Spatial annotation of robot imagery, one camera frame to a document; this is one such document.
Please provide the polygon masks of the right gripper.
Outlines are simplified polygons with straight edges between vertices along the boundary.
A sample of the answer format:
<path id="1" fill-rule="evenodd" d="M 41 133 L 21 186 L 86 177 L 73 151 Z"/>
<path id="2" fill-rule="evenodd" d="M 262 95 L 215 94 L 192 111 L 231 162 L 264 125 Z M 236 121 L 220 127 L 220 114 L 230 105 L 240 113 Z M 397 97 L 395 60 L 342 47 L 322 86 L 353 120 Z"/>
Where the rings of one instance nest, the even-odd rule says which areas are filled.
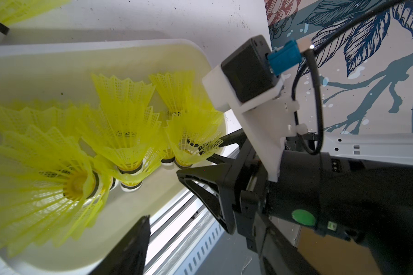
<path id="1" fill-rule="evenodd" d="M 248 248 L 257 251 L 261 274 L 317 275 L 271 220 L 258 213 L 267 213 L 270 182 L 245 132 L 239 129 L 220 139 L 220 148 L 237 144 L 239 149 L 228 157 L 207 158 L 215 165 L 177 171 L 179 182 L 202 201 L 226 233 L 246 238 Z"/>

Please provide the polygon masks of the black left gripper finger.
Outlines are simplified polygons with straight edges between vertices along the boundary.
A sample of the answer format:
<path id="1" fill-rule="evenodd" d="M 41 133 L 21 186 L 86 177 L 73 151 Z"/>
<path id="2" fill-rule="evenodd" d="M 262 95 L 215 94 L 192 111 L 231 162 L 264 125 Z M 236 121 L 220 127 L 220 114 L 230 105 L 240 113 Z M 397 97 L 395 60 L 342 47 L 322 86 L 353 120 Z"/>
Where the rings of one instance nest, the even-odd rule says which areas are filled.
<path id="1" fill-rule="evenodd" d="M 141 217 L 92 275 L 142 275 L 150 241 L 150 217 Z"/>

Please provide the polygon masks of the yellow shuttlecock three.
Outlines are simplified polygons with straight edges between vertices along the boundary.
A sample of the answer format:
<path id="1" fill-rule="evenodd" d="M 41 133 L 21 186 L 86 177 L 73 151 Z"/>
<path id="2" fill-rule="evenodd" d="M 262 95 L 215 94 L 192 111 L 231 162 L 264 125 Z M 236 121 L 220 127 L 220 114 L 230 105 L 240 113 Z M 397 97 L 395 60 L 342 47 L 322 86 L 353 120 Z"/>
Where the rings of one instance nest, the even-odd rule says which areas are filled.
<path id="1" fill-rule="evenodd" d="M 188 168 L 217 153 L 224 115 L 218 111 L 187 111 L 173 114 L 164 135 L 175 156 L 176 165 Z"/>

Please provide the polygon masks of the yellow shuttlecock seven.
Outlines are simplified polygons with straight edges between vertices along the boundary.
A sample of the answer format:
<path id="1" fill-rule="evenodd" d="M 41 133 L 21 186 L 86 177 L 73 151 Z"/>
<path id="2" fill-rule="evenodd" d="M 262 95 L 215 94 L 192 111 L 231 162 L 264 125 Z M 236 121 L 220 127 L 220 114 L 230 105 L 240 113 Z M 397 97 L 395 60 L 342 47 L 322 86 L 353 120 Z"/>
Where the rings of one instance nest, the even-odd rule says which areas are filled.
<path id="1" fill-rule="evenodd" d="M 0 250 L 62 246 L 94 226 L 112 178 L 101 174 L 77 139 L 56 127 L 7 131 L 0 144 Z"/>

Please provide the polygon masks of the yellow shuttlecock two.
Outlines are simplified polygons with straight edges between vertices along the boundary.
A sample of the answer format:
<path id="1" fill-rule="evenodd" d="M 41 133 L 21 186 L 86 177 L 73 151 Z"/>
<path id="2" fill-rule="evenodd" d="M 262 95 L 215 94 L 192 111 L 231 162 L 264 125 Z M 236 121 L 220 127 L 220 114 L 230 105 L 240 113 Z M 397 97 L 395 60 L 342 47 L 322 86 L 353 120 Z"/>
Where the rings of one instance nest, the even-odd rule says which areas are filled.
<path id="1" fill-rule="evenodd" d="M 186 110 L 188 93 L 192 91 L 195 80 L 194 71 L 150 74 L 148 78 L 156 87 L 170 115 Z"/>

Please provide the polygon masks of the yellow shuttlecock five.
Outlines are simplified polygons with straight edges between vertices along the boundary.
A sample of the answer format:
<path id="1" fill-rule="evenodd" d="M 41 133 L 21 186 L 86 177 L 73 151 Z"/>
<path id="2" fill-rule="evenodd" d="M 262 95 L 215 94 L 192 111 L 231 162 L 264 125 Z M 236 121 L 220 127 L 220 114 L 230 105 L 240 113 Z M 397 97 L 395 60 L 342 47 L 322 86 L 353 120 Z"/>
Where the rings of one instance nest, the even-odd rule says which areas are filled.
<path id="1" fill-rule="evenodd" d="M 78 107 L 78 131 L 95 153 L 122 171 L 134 171 L 158 142 L 159 113 L 132 100 L 100 102 L 98 108 Z"/>

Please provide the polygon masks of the white storage box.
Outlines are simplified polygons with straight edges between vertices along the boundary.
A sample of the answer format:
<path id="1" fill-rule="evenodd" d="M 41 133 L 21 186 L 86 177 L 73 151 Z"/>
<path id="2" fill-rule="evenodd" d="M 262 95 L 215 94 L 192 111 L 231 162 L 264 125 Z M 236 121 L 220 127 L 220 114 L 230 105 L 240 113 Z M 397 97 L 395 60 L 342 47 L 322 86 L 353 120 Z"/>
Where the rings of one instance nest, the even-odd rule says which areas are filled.
<path id="1" fill-rule="evenodd" d="M 157 80 L 211 70 L 188 40 L 0 46 L 0 251 L 88 269 L 179 190 Z"/>

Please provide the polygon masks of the yellow shuttlecock eight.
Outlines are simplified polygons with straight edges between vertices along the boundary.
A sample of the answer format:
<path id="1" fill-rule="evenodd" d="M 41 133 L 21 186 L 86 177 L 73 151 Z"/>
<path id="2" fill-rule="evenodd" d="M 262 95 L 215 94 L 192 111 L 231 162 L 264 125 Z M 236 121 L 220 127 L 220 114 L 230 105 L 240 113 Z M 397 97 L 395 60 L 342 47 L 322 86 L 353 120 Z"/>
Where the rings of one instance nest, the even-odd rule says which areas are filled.
<path id="1" fill-rule="evenodd" d="M 7 35 L 9 26 L 69 3 L 64 0 L 0 0 L 0 33 Z"/>

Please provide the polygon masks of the yellow shuttlecock six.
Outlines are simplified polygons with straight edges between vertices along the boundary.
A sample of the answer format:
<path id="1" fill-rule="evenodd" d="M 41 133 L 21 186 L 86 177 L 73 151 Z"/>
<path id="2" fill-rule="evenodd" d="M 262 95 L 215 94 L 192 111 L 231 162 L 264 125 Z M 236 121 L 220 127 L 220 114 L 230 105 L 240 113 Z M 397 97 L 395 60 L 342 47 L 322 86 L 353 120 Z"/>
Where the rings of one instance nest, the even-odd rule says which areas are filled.
<path id="1" fill-rule="evenodd" d="M 121 189 L 126 192 L 133 192 L 142 186 L 145 178 L 161 166 L 161 160 L 163 160 L 164 155 L 164 150 L 152 147 L 148 149 L 141 165 L 129 171 L 122 170 L 100 155 L 94 158 L 94 165 L 101 174 L 111 177 L 114 181 L 118 181 Z"/>

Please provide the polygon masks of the yellow shuttlecock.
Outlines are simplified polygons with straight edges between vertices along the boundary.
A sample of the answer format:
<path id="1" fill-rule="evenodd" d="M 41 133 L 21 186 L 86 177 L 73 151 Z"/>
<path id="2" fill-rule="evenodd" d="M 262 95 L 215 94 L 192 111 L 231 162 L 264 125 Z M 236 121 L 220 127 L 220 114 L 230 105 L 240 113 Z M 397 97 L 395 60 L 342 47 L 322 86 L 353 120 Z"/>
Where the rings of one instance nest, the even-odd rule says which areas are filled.
<path id="1" fill-rule="evenodd" d="M 0 104 L 0 133 L 14 131 L 23 134 L 29 126 L 46 132 L 56 127 L 64 136 L 73 136 L 78 140 L 81 137 L 78 122 L 79 110 L 71 102 L 34 100 Z"/>

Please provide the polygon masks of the yellow shuttlecock four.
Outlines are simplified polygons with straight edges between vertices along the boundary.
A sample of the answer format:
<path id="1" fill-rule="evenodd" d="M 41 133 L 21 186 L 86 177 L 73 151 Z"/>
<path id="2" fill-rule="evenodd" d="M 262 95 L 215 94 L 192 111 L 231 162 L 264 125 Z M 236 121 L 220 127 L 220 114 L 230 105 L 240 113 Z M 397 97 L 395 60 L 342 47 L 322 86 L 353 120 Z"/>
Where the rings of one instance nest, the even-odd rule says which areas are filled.
<path id="1" fill-rule="evenodd" d="M 103 107 L 120 107 L 127 103 L 148 106 L 156 90 L 153 84 L 133 81 L 130 78 L 119 79 L 103 74 L 92 74 L 92 82 Z"/>

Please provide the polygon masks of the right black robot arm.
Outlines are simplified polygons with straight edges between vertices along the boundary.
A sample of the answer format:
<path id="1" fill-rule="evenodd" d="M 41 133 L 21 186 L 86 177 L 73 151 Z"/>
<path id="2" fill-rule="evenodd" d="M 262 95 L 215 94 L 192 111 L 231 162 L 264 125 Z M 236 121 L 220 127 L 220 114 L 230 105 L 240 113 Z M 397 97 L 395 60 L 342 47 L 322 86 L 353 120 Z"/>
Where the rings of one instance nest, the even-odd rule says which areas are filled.
<path id="1" fill-rule="evenodd" d="M 242 130 L 223 137 L 236 158 L 209 157 L 179 181 L 229 234 L 257 253 L 264 275 L 317 270 L 272 218 L 367 247 L 384 275 L 413 275 L 413 134 L 341 135 L 328 152 L 308 154 L 291 137 L 280 145 Z"/>

